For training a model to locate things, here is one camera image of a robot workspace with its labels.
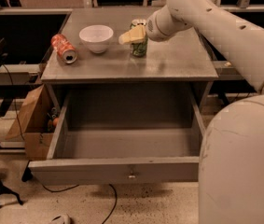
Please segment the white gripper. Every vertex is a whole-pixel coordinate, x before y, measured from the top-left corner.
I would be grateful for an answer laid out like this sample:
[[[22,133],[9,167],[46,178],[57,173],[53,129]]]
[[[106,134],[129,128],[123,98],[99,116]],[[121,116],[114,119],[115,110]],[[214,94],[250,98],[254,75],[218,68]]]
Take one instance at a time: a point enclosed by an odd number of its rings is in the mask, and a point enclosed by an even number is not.
[[[144,25],[136,25],[118,38],[120,44],[142,43],[147,34],[152,41],[161,42],[172,38],[176,33],[190,28],[183,19],[176,19],[167,6],[155,11]]]

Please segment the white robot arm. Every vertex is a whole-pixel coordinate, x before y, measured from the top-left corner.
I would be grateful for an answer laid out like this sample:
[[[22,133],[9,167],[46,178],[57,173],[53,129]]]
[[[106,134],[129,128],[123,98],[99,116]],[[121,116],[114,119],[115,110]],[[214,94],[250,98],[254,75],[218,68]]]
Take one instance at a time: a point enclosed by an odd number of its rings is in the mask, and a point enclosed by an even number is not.
[[[256,90],[209,123],[199,160],[199,224],[264,224],[264,28],[217,7],[214,0],[166,0],[140,31],[165,41],[196,28]]]

